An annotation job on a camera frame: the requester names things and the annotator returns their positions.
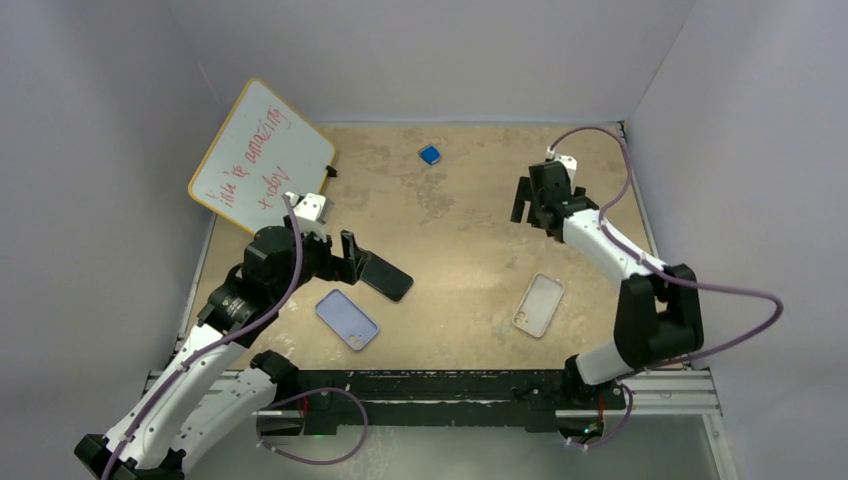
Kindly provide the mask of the white phone case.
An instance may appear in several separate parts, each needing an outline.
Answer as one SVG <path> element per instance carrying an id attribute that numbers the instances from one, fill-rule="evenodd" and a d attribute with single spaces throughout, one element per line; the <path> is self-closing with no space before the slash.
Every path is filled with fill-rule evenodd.
<path id="1" fill-rule="evenodd" d="M 563 295 L 564 286 L 559 281 L 537 273 L 513 314 L 512 325 L 531 337 L 541 338 Z"/>

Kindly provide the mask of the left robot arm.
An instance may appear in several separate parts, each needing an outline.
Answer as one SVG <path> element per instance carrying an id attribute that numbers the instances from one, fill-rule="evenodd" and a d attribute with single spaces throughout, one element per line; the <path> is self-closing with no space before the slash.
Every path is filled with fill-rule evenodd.
<path id="1" fill-rule="evenodd" d="M 343 254 L 337 257 L 331 239 L 296 224 L 257 232 L 242 262 L 209 295 L 162 376 L 108 432 L 84 436 L 74 448 L 76 458 L 98 479 L 182 479 L 253 412 L 337 394 L 330 385 L 305 389 L 298 367 L 264 351 L 230 387 L 207 395 L 299 287 L 314 278 L 358 282 L 372 255 L 349 231 L 342 232 L 341 241 Z"/>

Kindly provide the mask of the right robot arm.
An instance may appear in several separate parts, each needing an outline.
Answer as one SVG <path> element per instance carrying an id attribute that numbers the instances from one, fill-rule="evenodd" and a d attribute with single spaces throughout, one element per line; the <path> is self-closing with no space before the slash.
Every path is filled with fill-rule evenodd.
<path id="1" fill-rule="evenodd" d="M 621 236 L 585 189 L 572 185 L 575 166 L 572 159 L 529 166 L 510 219 L 579 251 L 619 288 L 610 341 L 564 363 L 563 397 L 584 407 L 603 384 L 698 351 L 704 333 L 694 271 L 668 265 Z"/>

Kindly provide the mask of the lavender phone case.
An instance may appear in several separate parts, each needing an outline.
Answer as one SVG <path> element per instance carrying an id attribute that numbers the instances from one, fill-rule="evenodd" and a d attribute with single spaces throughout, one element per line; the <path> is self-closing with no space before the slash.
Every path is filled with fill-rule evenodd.
<path id="1" fill-rule="evenodd" d="M 354 351 L 361 351 L 379 333 L 378 325 L 339 289 L 324 296 L 315 305 L 315 312 Z"/>

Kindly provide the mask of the black phone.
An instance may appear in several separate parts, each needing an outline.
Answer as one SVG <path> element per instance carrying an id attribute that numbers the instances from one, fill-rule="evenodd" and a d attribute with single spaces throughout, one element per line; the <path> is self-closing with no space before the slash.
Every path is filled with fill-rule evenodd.
<path id="1" fill-rule="evenodd" d="M 382 257 L 371 254 L 360 280 L 393 302 L 399 302 L 413 285 L 413 278 Z"/>

